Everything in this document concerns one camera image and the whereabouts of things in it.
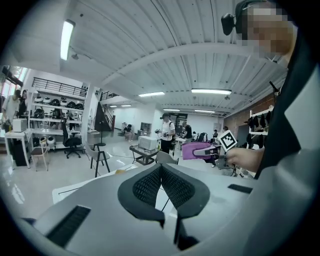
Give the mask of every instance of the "ceiling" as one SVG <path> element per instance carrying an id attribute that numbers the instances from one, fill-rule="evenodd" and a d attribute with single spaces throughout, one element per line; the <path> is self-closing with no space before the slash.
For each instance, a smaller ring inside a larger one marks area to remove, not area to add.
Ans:
<path id="1" fill-rule="evenodd" d="M 38 14 L 17 31 L 19 40 L 10 48 L 11 58 L 20 58 L 24 67 L 35 68 L 38 63 L 36 69 L 93 83 L 132 102 L 153 102 L 185 112 L 214 110 L 215 115 L 225 116 L 271 93 L 269 81 L 279 87 L 287 74 L 285 67 L 268 59 L 279 60 L 279 56 L 242 46 L 234 32 L 223 34 L 221 16 L 232 14 L 238 2 L 70 0 L 66 4 L 45 0 Z M 55 11 L 48 11 L 46 5 Z M 39 19 L 49 21 L 46 29 L 35 22 Z M 66 19 L 76 23 L 70 47 L 78 60 L 59 59 Z M 21 43 L 23 35 L 29 36 L 24 38 L 30 41 L 27 46 Z M 35 41 L 42 44 L 36 48 Z M 26 47 L 32 51 L 26 53 Z M 194 94 L 191 88 L 230 89 L 232 94 L 224 99 L 223 95 Z M 165 95 L 138 96 L 159 91 Z"/>

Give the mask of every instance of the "hand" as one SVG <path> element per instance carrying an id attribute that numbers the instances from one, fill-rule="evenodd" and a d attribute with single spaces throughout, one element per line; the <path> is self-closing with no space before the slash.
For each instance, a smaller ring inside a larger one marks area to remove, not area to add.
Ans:
<path id="1" fill-rule="evenodd" d="M 265 149 L 232 148 L 226 153 L 229 165 L 240 166 L 248 171 L 257 172 Z"/>

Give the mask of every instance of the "man in white shirt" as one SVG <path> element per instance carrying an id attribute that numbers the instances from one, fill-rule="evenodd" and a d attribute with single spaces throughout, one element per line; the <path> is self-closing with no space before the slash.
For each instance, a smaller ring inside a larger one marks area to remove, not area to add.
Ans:
<path id="1" fill-rule="evenodd" d="M 2 123 L 5 132 L 9 131 L 9 124 L 12 124 L 14 116 L 18 114 L 20 92 L 16 90 L 14 95 L 8 96 L 2 105 Z"/>
<path id="2" fill-rule="evenodd" d="M 169 114 L 164 113 L 162 115 L 163 123 L 161 129 L 161 149 L 163 152 L 169 154 L 170 145 L 172 142 L 172 136 L 176 134 L 175 125 L 169 120 Z"/>

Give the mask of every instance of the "railing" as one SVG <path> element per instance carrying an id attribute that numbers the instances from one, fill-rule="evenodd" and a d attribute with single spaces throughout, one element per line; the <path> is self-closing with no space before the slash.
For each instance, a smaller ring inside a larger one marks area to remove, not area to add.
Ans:
<path id="1" fill-rule="evenodd" d="M 50 81 L 38 77 L 35 77 L 33 79 L 32 87 L 81 97 L 86 97 L 88 91 L 88 89 L 79 88 L 69 84 Z"/>
<path id="2" fill-rule="evenodd" d="M 100 97 L 100 101 L 106 100 L 106 99 L 110 99 L 113 97 L 119 96 L 118 94 L 112 93 L 110 91 L 106 91 L 101 93 L 101 97 Z"/>

